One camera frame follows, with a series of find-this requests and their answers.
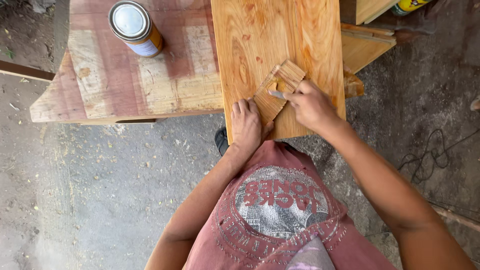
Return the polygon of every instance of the left hand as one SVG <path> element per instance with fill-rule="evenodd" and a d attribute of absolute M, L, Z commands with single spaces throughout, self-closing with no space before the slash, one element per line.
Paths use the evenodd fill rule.
<path fill-rule="evenodd" d="M 240 99 L 232 105 L 232 138 L 230 147 L 246 152 L 249 158 L 262 145 L 273 129 L 273 121 L 262 127 L 257 104 L 252 98 Z"/>

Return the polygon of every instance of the grey fabric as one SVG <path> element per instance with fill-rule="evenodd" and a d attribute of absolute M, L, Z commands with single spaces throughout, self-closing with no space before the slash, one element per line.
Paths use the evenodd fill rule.
<path fill-rule="evenodd" d="M 335 270 L 332 260 L 319 237 L 301 248 L 286 270 Z"/>

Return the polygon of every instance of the paint can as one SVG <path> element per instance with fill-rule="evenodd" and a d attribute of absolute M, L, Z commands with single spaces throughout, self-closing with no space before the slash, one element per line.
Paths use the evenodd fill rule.
<path fill-rule="evenodd" d="M 163 48 L 162 35 L 137 2 L 117 2 L 108 13 L 108 23 L 113 33 L 138 55 L 154 57 Z"/>
<path fill-rule="evenodd" d="M 431 1 L 432 0 L 400 0 L 400 2 L 392 7 L 392 12 L 395 15 L 404 16 Z"/>

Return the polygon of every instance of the reddish wood surface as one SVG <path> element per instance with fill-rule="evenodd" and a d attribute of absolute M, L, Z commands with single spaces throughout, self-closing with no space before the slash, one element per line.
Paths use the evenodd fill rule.
<path fill-rule="evenodd" d="M 136 55 L 111 31 L 117 0 L 72 0 L 68 49 L 31 106 L 34 122 L 95 123 L 223 111 L 209 0 L 138 0 L 164 37 L 160 55 Z"/>

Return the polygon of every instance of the foot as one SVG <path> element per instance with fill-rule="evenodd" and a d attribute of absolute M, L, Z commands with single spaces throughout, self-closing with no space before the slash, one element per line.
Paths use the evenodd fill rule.
<path fill-rule="evenodd" d="M 223 156 L 228 149 L 228 137 L 227 128 L 222 127 L 215 133 L 215 144 L 220 152 L 220 156 Z"/>

